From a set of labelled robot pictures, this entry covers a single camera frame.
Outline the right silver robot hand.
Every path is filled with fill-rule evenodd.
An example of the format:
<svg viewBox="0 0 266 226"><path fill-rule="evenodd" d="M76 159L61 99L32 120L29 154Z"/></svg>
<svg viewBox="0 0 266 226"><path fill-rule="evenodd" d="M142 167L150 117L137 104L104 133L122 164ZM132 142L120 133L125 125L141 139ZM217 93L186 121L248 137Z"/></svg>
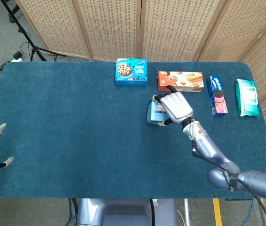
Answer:
<svg viewBox="0 0 266 226"><path fill-rule="evenodd" d="M168 126L171 123L181 124L183 127L187 126L193 120L193 109L185 99L183 94L175 89L175 87L168 85L167 89L171 93L165 95L153 95L152 100L160 102L164 107L169 118L165 121L158 122L159 126Z"/></svg>

